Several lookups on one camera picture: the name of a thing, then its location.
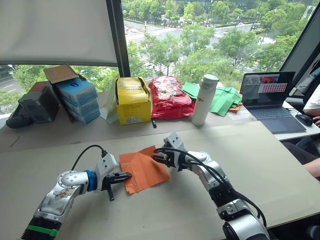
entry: green tape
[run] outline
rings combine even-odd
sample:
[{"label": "green tape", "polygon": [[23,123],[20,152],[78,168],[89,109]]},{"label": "green tape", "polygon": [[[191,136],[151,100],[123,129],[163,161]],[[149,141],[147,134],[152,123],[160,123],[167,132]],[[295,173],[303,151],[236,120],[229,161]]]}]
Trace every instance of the green tape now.
[{"label": "green tape", "polygon": [[56,229],[48,229],[40,226],[29,225],[26,229],[36,231],[43,234],[48,234],[50,237],[56,237],[59,233]]}]

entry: white shirt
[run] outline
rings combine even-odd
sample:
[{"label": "white shirt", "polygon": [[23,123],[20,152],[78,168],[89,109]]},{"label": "white shirt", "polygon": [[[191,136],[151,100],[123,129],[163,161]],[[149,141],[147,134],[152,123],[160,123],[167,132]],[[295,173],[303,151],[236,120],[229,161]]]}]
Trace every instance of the white shirt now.
[{"label": "white shirt", "polygon": [[303,110],[306,109],[320,109],[320,84],[306,102]]}]

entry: black cord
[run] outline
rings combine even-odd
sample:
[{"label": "black cord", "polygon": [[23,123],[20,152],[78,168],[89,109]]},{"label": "black cord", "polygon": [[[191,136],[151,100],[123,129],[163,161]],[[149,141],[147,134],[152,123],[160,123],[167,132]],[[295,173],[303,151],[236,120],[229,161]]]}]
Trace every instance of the black cord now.
[{"label": "black cord", "polygon": [[190,162],[189,165],[199,165],[204,167],[209,174],[219,183],[221,184],[228,192],[235,194],[239,199],[242,199],[243,201],[246,201],[248,204],[252,205],[256,211],[257,211],[257,217],[258,219],[260,218],[260,215],[262,217],[262,221],[263,221],[263,225],[265,227],[267,227],[267,221],[265,218],[265,215],[263,214],[263,212],[260,210],[260,208],[254,204],[249,198],[247,198],[246,196],[242,195],[241,193],[237,192],[234,188],[229,188],[228,187],[228,183],[227,181],[221,176],[221,174],[219,172],[217,172],[217,170],[215,170],[214,168],[204,164],[202,161],[200,161],[198,158],[196,158],[195,156],[191,155],[190,153],[186,152],[186,151],[182,151],[179,149],[174,149],[174,148],[170,148],[170,147],[160,147],[155,149],[153,152],[154,153],[160,153],[163,151],[174,151],[174,152],[178,152],[181,154],[185,154],[186,156],[189,156],[190,158],[192,158],[193,160],[195,160],[196,162]]},{"label": "black cord", "polygon": [[97,147],[97,148],[100,148],[100,149],[101,149],[101,157],[102,157],[102,158],[103,158],[105,155],[108,154],[107,151],[104,150],[102,146],[96,145],[96,144],[90,145],[90,146],[88,146],[86,149],[84,149],[84,150],[80,153],[80,155],[78,156],[78,158],[75,160],[75,162],[74,162],[71,170],[74,170],[74,169],[75,169],[75,167],[76,167],[79,159],[81,158],[81,156],[82,156],[88,149],[93,148],[93,147]]}]

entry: yellow box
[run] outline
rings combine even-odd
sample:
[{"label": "yellow box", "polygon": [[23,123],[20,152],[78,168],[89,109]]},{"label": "yellow box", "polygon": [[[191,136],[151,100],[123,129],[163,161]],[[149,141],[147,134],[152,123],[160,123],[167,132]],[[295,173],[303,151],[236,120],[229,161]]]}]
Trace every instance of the yellow box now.
[{"label": "yellow box", "polygon": [[116,111],[122,125],[151,120],[150,93],[143,77],[119,77],[115,80]]}]

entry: computer mouse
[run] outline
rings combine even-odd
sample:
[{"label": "computer mouse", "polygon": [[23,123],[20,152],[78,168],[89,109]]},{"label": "computer mouse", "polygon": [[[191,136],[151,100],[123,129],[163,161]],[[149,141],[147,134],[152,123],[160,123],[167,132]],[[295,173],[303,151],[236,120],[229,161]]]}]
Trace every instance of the computer mouse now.
[{"label": "computer mouse", "polygon": [[298,119],[299,122],[301,122],[302,124],[304,124],[306,126],[311,126],[313,123],[312,118],[309,117],[308,115],[297,114],[297,115],[295,115],[295,118]]}]

